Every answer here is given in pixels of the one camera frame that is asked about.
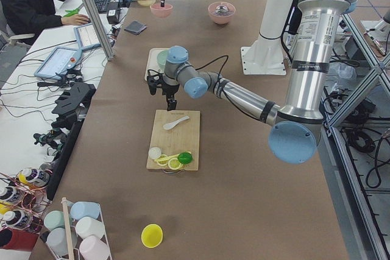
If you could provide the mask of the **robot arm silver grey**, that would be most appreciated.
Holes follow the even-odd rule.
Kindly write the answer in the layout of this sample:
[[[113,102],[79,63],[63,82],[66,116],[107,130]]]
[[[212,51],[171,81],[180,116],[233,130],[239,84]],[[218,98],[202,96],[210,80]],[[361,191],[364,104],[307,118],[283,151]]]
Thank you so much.
[[[278,74],[283,69],[282,41],[291,9],[300,11],[300,24],[290,59],[286,102],[278,106],[215,72],[195,69],[188,51],[173,46],[163,73],[149,77],[149,90],[161,88],[168,109],[176,107],[179,88],[193,99],[211,92],[242,113],[271,126],[268,144],[280,160],[299,164],[315,153],[321,138],[319,110],[340,16],[352,12],[357,0],[267,0],[258,39],[245,47],[242,64],[254,74]]]

